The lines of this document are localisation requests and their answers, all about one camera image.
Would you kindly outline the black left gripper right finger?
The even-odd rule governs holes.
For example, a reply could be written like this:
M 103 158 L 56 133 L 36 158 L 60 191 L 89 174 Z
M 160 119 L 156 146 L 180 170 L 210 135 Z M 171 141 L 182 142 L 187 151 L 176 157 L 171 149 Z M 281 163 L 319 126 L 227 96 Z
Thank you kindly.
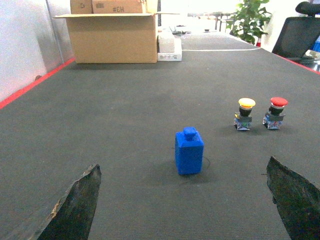
M 274 156 L 266 167 L 267 186 L 292 240 L 320 238 L 320 188 Z

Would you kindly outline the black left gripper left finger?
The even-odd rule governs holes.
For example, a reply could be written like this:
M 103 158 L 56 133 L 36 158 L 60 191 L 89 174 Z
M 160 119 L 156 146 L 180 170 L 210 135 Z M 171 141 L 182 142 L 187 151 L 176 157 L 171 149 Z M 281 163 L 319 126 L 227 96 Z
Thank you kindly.
M 58 200 L 40 230 L 38 240 L 87 240 L 95 216 L 102 173 L 92 164 Z

